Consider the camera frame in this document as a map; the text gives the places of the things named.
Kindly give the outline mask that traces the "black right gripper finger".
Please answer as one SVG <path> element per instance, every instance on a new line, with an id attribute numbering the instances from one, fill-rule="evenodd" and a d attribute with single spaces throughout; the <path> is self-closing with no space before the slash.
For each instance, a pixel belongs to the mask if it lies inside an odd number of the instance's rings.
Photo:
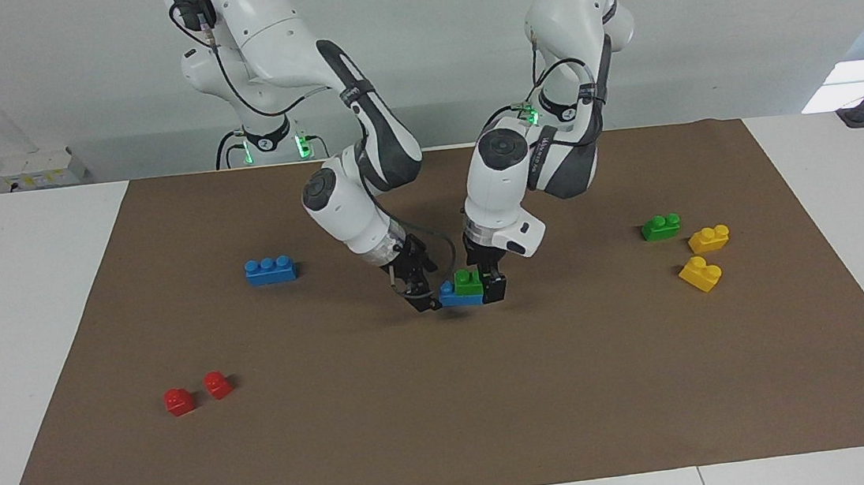
<path id="1" fill-rule="evenodd" d="M 389 270 L 390 286 L 394 293 L 405 300 L 418 300 L 421 294 L 417 293 L 417 269 L 392 268 Z"/>
<path id="2" fill-rule="evenodd" d="M 433 267 L 418 267 L 413 274 L 414 292 L 419 296 L 416 301 L 417 312 L 427 312 L 440 310 L 442 304 L 439 299 L 439 285 L 432 282 L 432 278 L 438 282 L 439 268 Z"/>

